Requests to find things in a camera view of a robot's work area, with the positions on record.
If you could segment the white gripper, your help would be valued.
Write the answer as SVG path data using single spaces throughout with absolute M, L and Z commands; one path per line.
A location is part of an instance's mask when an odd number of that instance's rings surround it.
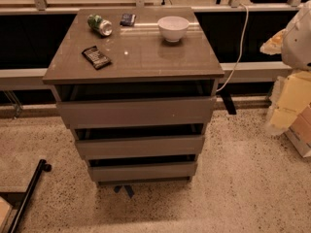
M 268 55 L 281 54 L 286 33 L 286 29 L 280 30 L 259 50 Z M 267 111 L 265 129 L 271 135 L 281 135 L 311 103 L 311 73 L 298 71 L 286 78 L 278 77 L 269 99 L 271 105 Z

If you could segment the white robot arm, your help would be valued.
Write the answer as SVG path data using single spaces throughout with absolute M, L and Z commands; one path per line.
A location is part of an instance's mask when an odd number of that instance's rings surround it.
M 287 77 L 277 78 L 270 96 L 265 129 L 271 135 L 281 135 L 311 103 L 311 1 L 259 50 L 269 55 L 280 53 L 283 63 L 293 69 Z

